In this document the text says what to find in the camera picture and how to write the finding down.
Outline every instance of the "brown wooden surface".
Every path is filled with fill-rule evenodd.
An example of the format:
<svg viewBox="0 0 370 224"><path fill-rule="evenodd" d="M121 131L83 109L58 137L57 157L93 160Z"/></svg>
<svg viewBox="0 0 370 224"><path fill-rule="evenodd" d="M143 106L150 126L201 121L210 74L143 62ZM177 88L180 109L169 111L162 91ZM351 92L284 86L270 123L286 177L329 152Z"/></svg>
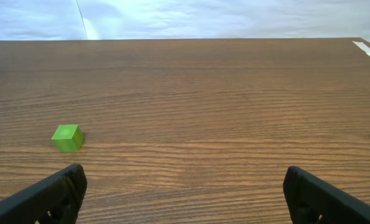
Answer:
<svg viewBox="0 0 370 224"><path fill-rule="evenodd" d="M291 165L370 203L352 40L0 42L0 200L78 162L78 223L290 223ZM80 152L57 151L59 124Z"/></svg>

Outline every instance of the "cube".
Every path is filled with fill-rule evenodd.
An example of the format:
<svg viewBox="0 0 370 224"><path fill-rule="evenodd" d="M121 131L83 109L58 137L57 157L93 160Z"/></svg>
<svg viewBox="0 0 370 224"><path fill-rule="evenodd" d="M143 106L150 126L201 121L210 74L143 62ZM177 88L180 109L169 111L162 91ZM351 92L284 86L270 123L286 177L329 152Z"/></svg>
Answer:
<svg viewBox="0 0 370 224"><path fill-rule="evenodd" d="M84 141L84 135L78 124L59 125L52 141L60 152L76 152L80 150Z"/></svg>

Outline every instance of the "wood grain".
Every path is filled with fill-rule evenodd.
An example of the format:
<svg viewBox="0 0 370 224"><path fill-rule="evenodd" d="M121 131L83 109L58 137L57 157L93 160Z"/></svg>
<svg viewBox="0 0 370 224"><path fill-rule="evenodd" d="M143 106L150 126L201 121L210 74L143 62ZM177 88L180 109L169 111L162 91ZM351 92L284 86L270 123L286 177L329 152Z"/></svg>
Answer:
<svg viewBox="0 0 370 224"><path fill-rule="evenodd" d="M78 223L290 223L300 166L370 204L370 58L352 40L0 42L0 200L71 163ZM50 138L79 124L85 143Z"/></svg>

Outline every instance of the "green cube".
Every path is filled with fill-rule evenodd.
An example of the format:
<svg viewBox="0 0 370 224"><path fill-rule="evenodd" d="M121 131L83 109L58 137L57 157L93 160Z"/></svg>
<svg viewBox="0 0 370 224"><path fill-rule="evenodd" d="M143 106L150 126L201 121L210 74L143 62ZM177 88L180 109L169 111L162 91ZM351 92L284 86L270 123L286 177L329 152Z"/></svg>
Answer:
<svg viewBox="0 0 370 224"><path fill-rule="evenodd" d="M80 150L84 141L84 135L78 124L59 125L52 141L60 152L75 152Z"/></svg>

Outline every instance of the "green block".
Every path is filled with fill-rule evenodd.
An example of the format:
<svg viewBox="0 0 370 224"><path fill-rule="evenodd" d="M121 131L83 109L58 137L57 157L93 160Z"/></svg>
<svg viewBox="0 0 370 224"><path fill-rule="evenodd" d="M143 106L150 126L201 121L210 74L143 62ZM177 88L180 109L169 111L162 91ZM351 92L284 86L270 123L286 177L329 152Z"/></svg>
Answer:
<svg viewBox="0 0 370 224"><path fill-rule="evenodd" d="M76 152L83 144L84 135L78 124L59 125L52 141L60 152Z"/></svg>

